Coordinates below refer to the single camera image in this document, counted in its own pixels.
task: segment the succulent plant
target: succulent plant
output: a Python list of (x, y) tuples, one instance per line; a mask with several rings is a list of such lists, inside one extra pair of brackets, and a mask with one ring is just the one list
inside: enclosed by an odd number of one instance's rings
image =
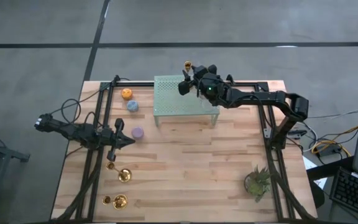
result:
[(264, 194), (270, 190), (269, 179), (270, 174), (266, 167), (259, 171), (258, 166), (256, 166), (255, 170), (248, 174), (244, 180), (246, 191), (255, 196), (256, 202), (259, 202)]

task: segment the metal bracket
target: metal bracket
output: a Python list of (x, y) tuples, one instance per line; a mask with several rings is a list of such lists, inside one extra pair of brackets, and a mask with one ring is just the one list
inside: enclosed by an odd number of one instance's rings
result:
[(300, 134), (288, 134), (287, 138), (289, 139), (295, 139), (295, 140), (299, 140), (302, 137), (302, 135)]
[(264, 128), (264, 136), (265, 138), (270, 138), (272, 135), (272, 128), (270, 126), (267, 126)]
[(258, 90), (269, 91), (269, 84), (267, 82), (257, 82), (256, 88)]

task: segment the gold object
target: gold object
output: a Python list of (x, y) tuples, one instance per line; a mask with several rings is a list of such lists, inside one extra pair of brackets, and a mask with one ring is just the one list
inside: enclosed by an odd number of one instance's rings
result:
[(111, 202), (111, 197), (110, 196), (105, 196), (103, 198), (103, 204), (108, 205), (108, 204), (110, 204), (110, 202)]
[(117, 170), (116, 165), (113, 162), (108, 162), (106, 164), (108, 170), (115, 170), (118, 172), (118, 179), (122, 183), (128, 182), (132, 178), (132, 172), (129, 169), (122, 169), (121, 171)]
[(132, 178), (132, 172), (129, 169), (122, 169), (118, 174), (118, 179), (122, 183), (130, 181)]
[(122, 210), (127, 207), (128, 198), (125, 195), (117, 195), (114, 201), (112, 201), (112, 205), (117, 210)]
[(188, 73), (190, 71), (191, 68), (191, 62), (185, 62), (185, 70)]
[(117, 172), (119, 172), (119, 170), (116, 169), (116, 165), (115, 165), (113, 162), (108, 162), (108, 163), (106, 164), (106, 168), (107, 168), (108, 170), (116, 170)]

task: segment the purple cylinder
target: purple cylinder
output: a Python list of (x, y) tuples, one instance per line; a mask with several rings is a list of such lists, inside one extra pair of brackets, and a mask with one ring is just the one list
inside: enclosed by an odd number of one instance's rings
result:
[(134, 139), (141, 139), (143, 135), (143, 128), (135, 127), (134, 129), (132, 129), (132, 136), (134, 137)]

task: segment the gray floor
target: gray floor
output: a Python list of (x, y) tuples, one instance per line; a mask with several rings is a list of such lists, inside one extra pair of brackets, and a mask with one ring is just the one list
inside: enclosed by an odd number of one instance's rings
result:
[[(92, 42), (102, 4), (0, 0), (0, 43)], [(101, 37), (101, 42), (201, 41), (358, 41), (358, 0), (117, 0), (109, 5)], [(0, 49), (0, 137), (12, 149), (31, 153), (28, 164), (14, 161), (9, 168), (0, 223), (48, 219), (67, 141), (33, 125), (38, 115), (78, 97), (89, 54), (90, 49)], [(285, 80), (288, 91), (310, 100), (310, 116), (358, 109), (358, 47), (99, 49), (91, 80), (114, 75), (152, 80), (180, 74), (185, 60), (215, 63), (221, 74), (237, 80)], [(358, 125), (358, 114), (323, 121), (307, 122), (318, 134), (336, 133)], [(306, 147), (308, 140), (302, 142)], [(354, 152), (355, 143), (345, 146)], [(327, 206), (318, 210), (323, 219), (329, 218)]]

